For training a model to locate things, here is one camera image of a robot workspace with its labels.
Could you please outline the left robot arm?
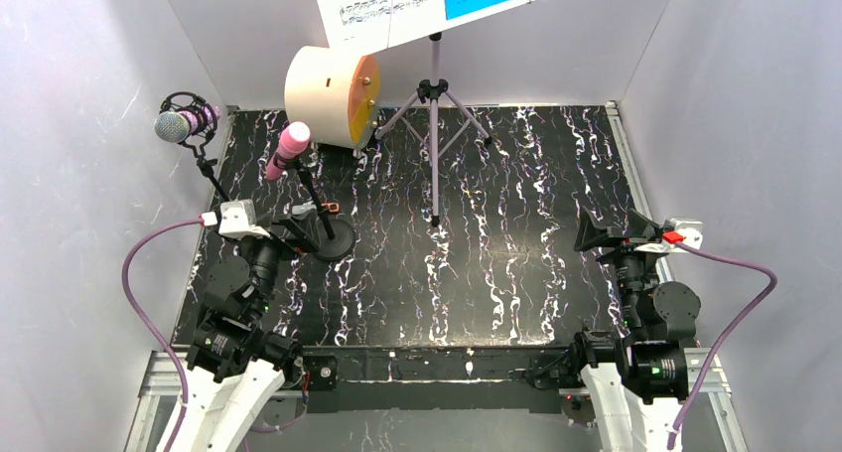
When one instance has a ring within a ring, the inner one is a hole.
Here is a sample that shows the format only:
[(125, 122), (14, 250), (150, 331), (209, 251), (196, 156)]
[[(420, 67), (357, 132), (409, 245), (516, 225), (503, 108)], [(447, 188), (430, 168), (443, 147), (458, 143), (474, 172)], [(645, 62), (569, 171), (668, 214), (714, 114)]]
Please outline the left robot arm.
[(285, 248), (259, 227), (237, 246), (212, 268), (203, 316), (185, 358), (175, 361), (181, 391), (159, 451), (234, 451), (285, 385), (309, 398), (301, 346), (260, 326)]

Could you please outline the pink microphone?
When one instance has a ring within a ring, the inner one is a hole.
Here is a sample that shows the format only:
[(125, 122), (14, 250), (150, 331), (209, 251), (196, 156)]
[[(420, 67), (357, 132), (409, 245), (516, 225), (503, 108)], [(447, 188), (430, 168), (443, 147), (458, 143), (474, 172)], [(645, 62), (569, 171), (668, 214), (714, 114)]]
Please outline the pink microphone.
[(282, 173), (299, 155), (304, 153), (311, 143), (311, 130), (302, 121), (291, 122), (279, 137), (275, 151), (269, 157), (265, 167), (265, 178), (278, 180)]

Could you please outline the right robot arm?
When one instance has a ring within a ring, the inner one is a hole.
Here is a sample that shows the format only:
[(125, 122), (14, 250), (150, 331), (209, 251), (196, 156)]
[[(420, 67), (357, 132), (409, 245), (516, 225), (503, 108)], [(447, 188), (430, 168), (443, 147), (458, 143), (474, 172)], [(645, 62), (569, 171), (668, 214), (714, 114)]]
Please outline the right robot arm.
[(670, 219), (660, 225), (631, 210), (625, 228), (600, 226), (579, 212), (575, 250), (601, 251), (598, 262), (615, 273), (625, 332), (583, 330), (565, 348), (530, 361), (523, 376), (538, 389), (583, 386), (593, 404), (606, 451), (662, 451), (690, 395), (685, 351), (696, 336), (701, 300), (686, 284), (660, 280), (660, 258), (703, 240), (701, 222)]

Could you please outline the black round-base mic stand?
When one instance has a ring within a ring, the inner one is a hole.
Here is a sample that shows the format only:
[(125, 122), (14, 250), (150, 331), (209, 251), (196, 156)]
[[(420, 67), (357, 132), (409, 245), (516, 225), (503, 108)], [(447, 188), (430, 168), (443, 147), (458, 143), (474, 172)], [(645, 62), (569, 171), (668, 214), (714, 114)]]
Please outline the black round-base mic stand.
[[(300, 184), (310, 195), (311, 202), (318, 207), (322, 203), (322, 197), (318, 194), (313, 176), (310, 170), (298, 158), (288, 167), (291, 167), (297, 174)], [(318, 234), (321, 248), (313, 254), (325, 262), (340, 261), (348, 256), (355, 245), (356, 233), (353, 226), (342, 219), (336, 218), (327, 212), (308, 212), (302, 216), (293, 216), (291, 213), (280, 219), (314, 219), (318, 220)]]

